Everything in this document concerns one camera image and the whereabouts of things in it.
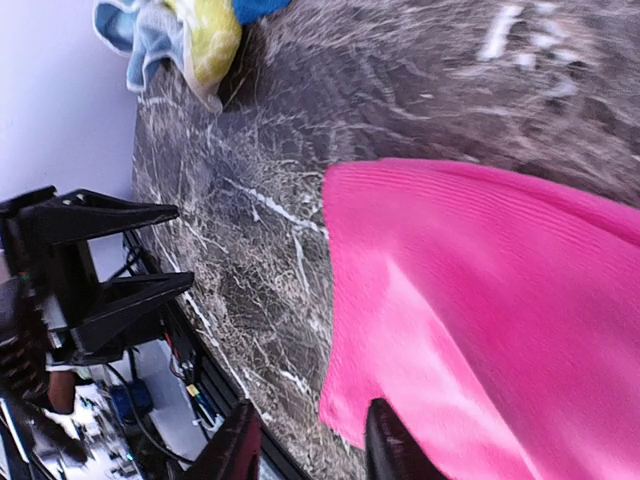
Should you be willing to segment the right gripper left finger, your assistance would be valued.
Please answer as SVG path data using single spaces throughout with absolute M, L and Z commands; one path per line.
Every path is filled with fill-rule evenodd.
M 257 480 L 261 439 L 261 420 L 253 403 L 241 400 L 179 479 Z

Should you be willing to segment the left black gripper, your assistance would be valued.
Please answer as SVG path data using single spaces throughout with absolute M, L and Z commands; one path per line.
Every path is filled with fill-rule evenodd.
M 128 327 L 186 292 L 193 272 L 101 281 L 89 242 L 179 217 L 175 205 L 136 203 L 79 189 L 44 187 L 1 203 L 1 239 L 9 271 L 26 284 L 48 333 L 60 338 L 57 358 L 84 361 L 119 345 Z

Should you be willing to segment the light blue crumpled towel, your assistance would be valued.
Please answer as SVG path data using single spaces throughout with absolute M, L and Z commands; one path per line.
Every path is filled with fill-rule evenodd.
M 127 89 L 142 93 L 163 63 L 184 69 L 185 28 L 163 1 L 97 1 L 93 29 L 113 52 L 128 58 Z

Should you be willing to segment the pink towel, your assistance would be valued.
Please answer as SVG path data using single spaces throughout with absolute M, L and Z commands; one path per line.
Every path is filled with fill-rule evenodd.
M 330 168 L 320 420 L 364 446 L 386 399 L 452 479 L 639 475 L 639 213 L 532 176 Z

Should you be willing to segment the yellow green patterned towel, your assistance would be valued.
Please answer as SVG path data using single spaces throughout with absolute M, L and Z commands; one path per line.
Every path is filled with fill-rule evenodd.
M 183 76 L 198 98 L 218 114 L 223 104 L 218 90 L 239 48 L 242 27 L 231 0 L 166 1 L 183 32 Z

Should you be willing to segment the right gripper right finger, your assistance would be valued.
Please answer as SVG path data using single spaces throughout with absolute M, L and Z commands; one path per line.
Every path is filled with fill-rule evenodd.
M 384 398 L 374 399 L 368 408 L 365 453 L 371 480 L 447 479 Z

